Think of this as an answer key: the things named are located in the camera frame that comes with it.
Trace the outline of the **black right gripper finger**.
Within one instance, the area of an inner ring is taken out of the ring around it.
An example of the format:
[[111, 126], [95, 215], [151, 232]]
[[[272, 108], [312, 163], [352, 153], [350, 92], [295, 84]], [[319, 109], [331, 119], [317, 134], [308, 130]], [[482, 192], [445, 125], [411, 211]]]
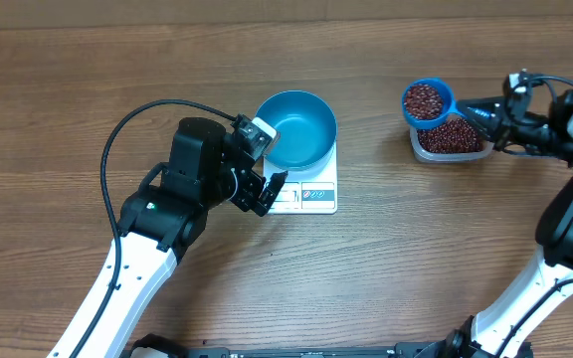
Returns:
[[464, 119], [484, 140], [489, 142], [497, 141], [500, 127], [500, 118], [498, 116], [494, 114], [479, 115], [473, 113], [465, 114]]
[[460, 99], [456, 109], [465, 117], [491, 117], [497, 115], [504, 105], [503, 96]]

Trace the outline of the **blue plastic scoop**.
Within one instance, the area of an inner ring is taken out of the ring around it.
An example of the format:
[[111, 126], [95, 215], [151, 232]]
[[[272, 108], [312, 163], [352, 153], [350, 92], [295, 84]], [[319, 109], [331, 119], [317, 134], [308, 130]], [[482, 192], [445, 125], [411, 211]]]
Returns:
[[[444, 100], [444, 111], [438, 118], [432, 119], [432, 120], [418, 120], [418, 119], [412, 117], [404, 109], [403, 98], [404, 98], [404, 95], [406, 94], [406, 91], [408, 90], [408, 88], [410, 86], [419, 85], [419, 84], [425, 84], [425, 85], [435, 87], [437, 89], [437, 91], [440, 93], [440, 95], [442, 96], [442, 98]], [[404, 93], [401, 97], [401, 104], [402, 104], [402, 111], [403, 111], [404, 117], [405, 117], [406, 121], [408, 122], [408, 124], [410, 126], [416, 128], [416, 129], [421, 129], [421, 130], [428, 130], [428, 129], [436, 128], [436, 127], [444, 124], [449, 119], [449, 117], [451, 115], [462, 115], [456, 109], [456, 100], [455, 100], [455, 96], [454, 96], [452, 89], [445, 82], [443, 82], [442, 80], [437, 79], [437, 78], [420, 79], [420, 80], [417, 80], [417, 81], [414, 81], [413, 83], [411, 83], [406, 88], [406, 90], [404, 91]]]

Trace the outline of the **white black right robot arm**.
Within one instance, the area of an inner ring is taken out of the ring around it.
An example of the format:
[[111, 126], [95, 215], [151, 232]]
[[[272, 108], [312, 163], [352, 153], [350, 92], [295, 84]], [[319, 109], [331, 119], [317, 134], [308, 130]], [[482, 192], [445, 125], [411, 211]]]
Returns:
[[[501, 96], [461, 99], [457, 109], [497, 151], [518, 145], [526, 156], [573, 166], [573, 82], [553, 97], [547, 114], [528, 109], [534, 89], [554, 80], [536, 75], [508, 81]], [[573, 176], [543, 212], [535, 241], [532, 258], [501, 296], [420, 356], [531, 356], [527, 337], [573, 294]]]

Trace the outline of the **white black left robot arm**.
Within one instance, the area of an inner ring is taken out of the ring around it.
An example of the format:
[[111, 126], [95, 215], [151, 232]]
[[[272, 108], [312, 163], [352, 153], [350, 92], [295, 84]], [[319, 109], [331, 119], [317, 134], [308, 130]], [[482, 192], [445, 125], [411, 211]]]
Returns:
[[122, 204], [105, 263], [53, 357], [117, 357], [158, 289], [225, 201], [265, 215], [287, 178], [253, 168], [278, 142], [262, 119], [239, 115], [231, 130], [202, 117], [180, 120], [168, 161], [156, 164]]

